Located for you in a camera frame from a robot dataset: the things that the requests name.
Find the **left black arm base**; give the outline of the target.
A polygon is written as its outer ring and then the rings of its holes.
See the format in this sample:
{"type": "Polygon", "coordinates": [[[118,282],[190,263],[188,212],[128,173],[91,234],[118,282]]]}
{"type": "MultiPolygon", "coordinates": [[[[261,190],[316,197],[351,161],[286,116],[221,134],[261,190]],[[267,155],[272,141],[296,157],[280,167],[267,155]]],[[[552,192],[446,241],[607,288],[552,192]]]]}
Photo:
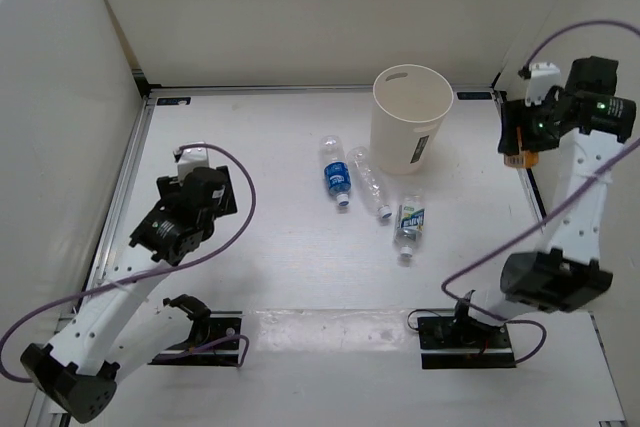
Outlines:
{"type": "Polygon", "coordinates": [[[189,337],[154,357],[153,366],[235,367],[247,352],[242,334],[241,311],[214,311],[206,327],[197,327],[189,337]]]}

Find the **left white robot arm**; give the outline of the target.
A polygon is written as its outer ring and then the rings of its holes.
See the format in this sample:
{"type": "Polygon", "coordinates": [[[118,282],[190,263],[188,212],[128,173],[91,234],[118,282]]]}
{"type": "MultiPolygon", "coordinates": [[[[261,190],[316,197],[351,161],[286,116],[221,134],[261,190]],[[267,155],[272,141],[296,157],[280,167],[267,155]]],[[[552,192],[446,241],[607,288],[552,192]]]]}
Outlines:
{"type": "Polygon", "coordinates": [[[215,220],[236,213],[229,170],[180,168],[156,184],[159,200],[106,282],[60,332],[30,344],[20,357],[37,388],[81,424],[105,410],[133,371],[173,345],[196,350],[210,335],[210,309],[187,294],[163,299],[139,326],[130,322],[152,291],[212,237],[215,220]]]}

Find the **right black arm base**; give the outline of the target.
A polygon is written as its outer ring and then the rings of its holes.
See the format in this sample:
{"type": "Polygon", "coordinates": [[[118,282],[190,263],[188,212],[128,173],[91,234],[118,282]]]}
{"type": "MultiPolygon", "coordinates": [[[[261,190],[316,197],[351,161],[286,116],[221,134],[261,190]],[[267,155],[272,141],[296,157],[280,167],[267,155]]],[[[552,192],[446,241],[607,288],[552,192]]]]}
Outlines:
{"type": "Polygon", "coordinates": [[[459,315],[415,309],[407,327],[418,335],[423,370],[511,369],[515,355],[506,327],[484,329],[459,315]]]}

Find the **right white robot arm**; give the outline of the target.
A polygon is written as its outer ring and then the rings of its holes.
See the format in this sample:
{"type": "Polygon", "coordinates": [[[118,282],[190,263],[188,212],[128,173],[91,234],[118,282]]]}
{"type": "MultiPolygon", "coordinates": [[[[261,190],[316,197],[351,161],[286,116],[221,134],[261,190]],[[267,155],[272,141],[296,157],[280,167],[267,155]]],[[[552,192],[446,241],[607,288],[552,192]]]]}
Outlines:
{"type": "Polygon", "coordinates": [[[455,307],[449,334],[460,346],[523,314],[572,312],[600,295],[613,275],[600,265],[600,224],[610,173],[603,166],[631,137],[636,104],[616,96],[618,63],[591,56],[575,60],[564,85],[552,63],[526,68],[526,95],[501,108],[498,151],[507,166],[534,165],[557,151],[553,207],[532,251],[512,253],[497,287],[470,291],[455,307]]]}

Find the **orange juice bottle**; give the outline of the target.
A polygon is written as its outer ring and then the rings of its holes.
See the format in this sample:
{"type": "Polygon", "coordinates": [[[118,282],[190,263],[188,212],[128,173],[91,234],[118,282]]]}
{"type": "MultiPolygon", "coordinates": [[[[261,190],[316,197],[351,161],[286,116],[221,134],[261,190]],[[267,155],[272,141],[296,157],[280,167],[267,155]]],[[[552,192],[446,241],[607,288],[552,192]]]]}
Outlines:
{"type": "Polygon", "coordinates": [[[515,169],[529,169],[539,162],[539,154],[525,150],[522,146],[521,128],[516,128],[516,139],[518,153],[515,155],[503,155],[503,163],[505,166],[515,169]]]}

